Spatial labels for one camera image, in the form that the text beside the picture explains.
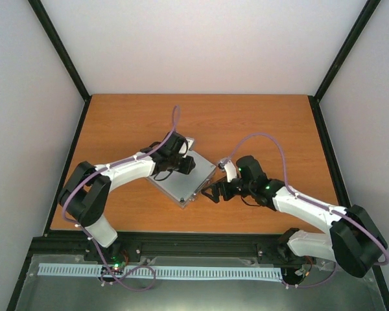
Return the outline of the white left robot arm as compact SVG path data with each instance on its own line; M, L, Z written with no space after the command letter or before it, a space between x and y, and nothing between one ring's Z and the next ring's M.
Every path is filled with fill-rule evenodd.
M108 195L122 185L161 172L190 174L195 161L188 153L194 142L193 138L171 132L162 142L152 143L126 159L103 165L81 162L58 195L62 216L96 241L106 260L118 259L122 245L116 241L117 231L104 216Z

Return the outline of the aluminium poker case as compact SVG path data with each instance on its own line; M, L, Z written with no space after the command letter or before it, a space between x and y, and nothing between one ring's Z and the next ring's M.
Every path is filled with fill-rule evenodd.
M193 150L195 140L186 137L176 158L176 165L163 172L147 177L158 190L164 193L181 209L194 201L200 190L215 175L216 165Z

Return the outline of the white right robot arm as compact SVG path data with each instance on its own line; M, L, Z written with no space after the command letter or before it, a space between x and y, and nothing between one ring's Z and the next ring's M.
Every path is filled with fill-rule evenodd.
M284 181L268 178L251 155L235 163L224 160L218 166L226 175L201 191L214 203L251 197L257 206L289 214L319 229L319 233L308 233L291 228L283 233L275 247L283 262L300 257L327 259L358 278L372 266L388 262L386 240L363 207L329 205Z

